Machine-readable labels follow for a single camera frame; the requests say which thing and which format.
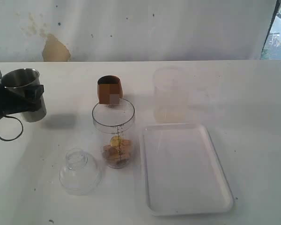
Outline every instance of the clear plastic jar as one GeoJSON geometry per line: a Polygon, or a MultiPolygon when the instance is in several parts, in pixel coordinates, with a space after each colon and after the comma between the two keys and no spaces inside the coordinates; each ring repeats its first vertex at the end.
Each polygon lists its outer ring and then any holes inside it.
{"type": "Polygon", "coordinates": [[[118,105],[97,104],[93,122],[98,130],[101,154],[108,166],[123,168],[134,154],[135,109],[131,102],[120,99],[118,105]]]}

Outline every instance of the clear plastic lid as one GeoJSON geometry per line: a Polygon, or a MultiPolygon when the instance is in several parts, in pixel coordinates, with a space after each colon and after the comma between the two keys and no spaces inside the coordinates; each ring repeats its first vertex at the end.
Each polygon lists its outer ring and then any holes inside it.
{"type": "Polygon", "coordinates": [[[94,157],[81,149],[67,152],[59,180],[70,195],[85,195],[100,181],[100,168],[94,157]]]}

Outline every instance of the metal mug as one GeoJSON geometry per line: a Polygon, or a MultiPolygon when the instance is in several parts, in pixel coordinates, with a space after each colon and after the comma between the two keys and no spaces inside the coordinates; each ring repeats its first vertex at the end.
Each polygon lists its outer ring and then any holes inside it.
{"type": "MultiPolygon", "coordinates": [[[[9,91],[12,91],[18,95],[25,97],[25,88],[40,84],[39,72],[31,68],[17,69],[5,74],[1,78],[0,82],[9,91]]],[[[35,112],[22,113],[22,116],[25,121],[36,122],[45,117],[47,111],[43,96],[41,96],[40,100],[42,107],[39,110],[35,112]]]]}

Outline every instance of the black cable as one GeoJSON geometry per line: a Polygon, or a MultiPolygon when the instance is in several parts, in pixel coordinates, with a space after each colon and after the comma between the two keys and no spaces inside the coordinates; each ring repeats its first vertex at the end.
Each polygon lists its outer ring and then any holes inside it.
{"type": "Polygon", "coordinates": [[[20,137],[20,136],[23,134],[24,127],[23,127],[22,122],[21,122],[18,118],[13,117],[13,116],[4,116],[4,117],[5,117],[5,118],[16,119],[17,121],[19,121],[19,122],[20,122],[21,127],[22,127],[22,131],[20,132],[20,134],[19,134],[17,137],[13,138],[13,139],[4,139],[4,138],[0,137],[0,140],[2,140],[2,141],[4,141],[4,142],[11,142],[11,141],[13,141],[13,140],[17,139],[18,137],[20,137]]]}

